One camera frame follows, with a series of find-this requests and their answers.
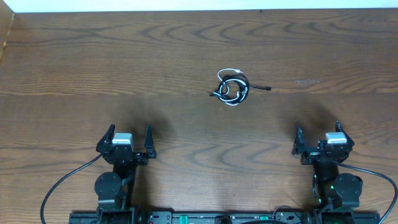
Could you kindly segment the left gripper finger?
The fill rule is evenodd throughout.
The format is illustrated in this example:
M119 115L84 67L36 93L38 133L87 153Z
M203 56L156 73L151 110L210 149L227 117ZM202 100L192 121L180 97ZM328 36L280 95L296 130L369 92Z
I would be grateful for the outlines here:
M144 147L146 149L146 153L149 159L155 159L157 157L157 151L155 149L155 145L152 138L152 129L150 125L147 125L146 128L146 138L144 142Z
M115 130L115 125L111 124L109 126L108 130L106 131L106 133L104 134L104 136L98 141L96 147L97 148L104 148L108 144L111 144L113 136L114 136L114 130Z

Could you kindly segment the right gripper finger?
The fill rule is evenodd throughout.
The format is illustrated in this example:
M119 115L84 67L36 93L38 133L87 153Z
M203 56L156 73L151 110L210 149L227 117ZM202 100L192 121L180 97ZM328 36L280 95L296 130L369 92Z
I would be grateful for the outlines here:
M300 155L305 150L305 141L303 137L303 131L300 126L296 127L295 130L295 141L292 148L292 155Z
M353 140L350 138L350 136L343 129L343 127L342 127L342 125L341 125L341 123L339 121L335 122L335 131L337 133L343 133L345 138L347 139L347 143L353 143Z

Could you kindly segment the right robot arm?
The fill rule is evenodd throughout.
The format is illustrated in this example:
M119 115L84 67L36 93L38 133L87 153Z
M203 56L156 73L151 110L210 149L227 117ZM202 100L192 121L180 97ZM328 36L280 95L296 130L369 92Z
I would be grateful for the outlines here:
M335 131L325 134L316 147L305 144L303 130L296 127L293 155L300 155L302 165L313 167L313 194L320 199L320 206L304 212L302 223L355 224L354 209L360 205L363 181L357 175L341 173L338 166L353 149L354 141L339 122Z

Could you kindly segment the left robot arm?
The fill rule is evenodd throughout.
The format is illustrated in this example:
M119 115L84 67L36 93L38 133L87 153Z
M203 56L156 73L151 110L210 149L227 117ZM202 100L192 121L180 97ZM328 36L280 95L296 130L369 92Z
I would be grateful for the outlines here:
M131 204L138 166L148 165L157 152L151 126L146 127L144 152L134 151L131 133L115 133L111 125L96 145L96 151L113 170L101 174L95 182L98 196L97 223L147 223L148 215Z

